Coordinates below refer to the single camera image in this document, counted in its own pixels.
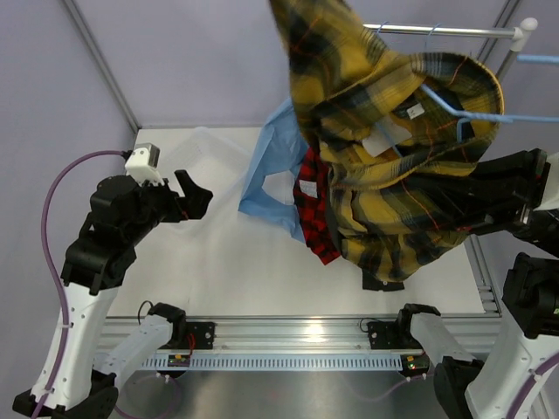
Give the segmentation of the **yellow plaid shirt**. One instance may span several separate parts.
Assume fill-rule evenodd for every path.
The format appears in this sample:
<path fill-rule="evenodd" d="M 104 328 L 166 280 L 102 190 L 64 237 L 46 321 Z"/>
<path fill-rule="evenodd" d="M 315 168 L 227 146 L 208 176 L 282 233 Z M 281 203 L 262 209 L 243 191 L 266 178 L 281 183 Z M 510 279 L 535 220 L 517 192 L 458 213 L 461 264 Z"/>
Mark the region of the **yellow plaid shirt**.
<path fill-rule="evenodd" d="M 466 233 L 457 209 L 418 185 L 470 175 L 499 126 L 455 112 L 501 114 L 497 77 L 455 52 L 390 49 L 343 1 L 273 1 L 301 134 L 328 170 L 329 229 L 349 262 L 402 282 Z"/>

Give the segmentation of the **light blue wire hanger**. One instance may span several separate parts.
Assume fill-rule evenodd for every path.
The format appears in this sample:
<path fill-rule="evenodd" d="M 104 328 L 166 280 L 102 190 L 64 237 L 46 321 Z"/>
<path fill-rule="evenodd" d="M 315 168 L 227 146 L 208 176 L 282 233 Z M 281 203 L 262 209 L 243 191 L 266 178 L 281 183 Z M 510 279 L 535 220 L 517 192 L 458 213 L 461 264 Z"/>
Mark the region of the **light blue wire hanger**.
<path fill-rule="evenodd" d="M 530 55 L 520 54 L 516 58 L 517 62 L 531 65 L 558 65 L 558 57 L 551 55 Z M 526 114 L 497 114 L 497 113 L 473 113 L 465 110 L 457 110 L 449 105 L 439 94 L 427 85 L 421 85 L 420 89 L 427 94 L 437 105 L 441 106 L 446 112 L 458 119 L 456 138 L 458 143 L 463 142 L 462 126 L 472 120 L 485 120 L 494 123 L 511 124 L 516 121 L 551 123 L 557 124 L 558 118 L 551 116 L 534 116 Z"/>

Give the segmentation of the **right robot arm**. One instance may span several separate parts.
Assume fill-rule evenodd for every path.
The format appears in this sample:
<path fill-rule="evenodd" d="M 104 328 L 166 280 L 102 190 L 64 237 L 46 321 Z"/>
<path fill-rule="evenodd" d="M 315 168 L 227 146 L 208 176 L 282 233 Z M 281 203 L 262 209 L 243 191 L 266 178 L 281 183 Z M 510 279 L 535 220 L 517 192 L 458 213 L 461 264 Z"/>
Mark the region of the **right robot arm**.
<path fill-rule="evenodd" d="M 558 367 L 558 156 L 528 220 L 528 241 L 550 254 L 516 256 L 503 287 L 500 331 L 486 361 L 470 355 L 432 306 L 407 304 L 395 326 L 404 346 L 419 344 L 435 367 L 438 404 L 450 418 L 526 418 Z"/>

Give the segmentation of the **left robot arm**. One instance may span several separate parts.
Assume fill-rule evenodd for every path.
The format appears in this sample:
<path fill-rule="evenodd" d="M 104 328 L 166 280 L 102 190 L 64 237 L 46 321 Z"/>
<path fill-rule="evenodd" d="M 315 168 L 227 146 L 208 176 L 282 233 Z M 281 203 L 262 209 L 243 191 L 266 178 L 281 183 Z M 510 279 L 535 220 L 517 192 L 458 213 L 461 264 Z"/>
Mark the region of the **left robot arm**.
<path fill-rule="evenodd" d="M 102 180 L 78 238 L 66 250 L 61 272 L 61 324 L 36 384 L 12 408 L 29 418 L 108 418 L 134 371 L 162 347 L 196 346 L 184 310 L 164 303 L 103 360 L 95 354 L 108 311 L 136 260 L 135 247 L 160 223 L 204 217 L 213 194 L 184 170 L 169 182 L 137 182 L 130 175 Z"/>

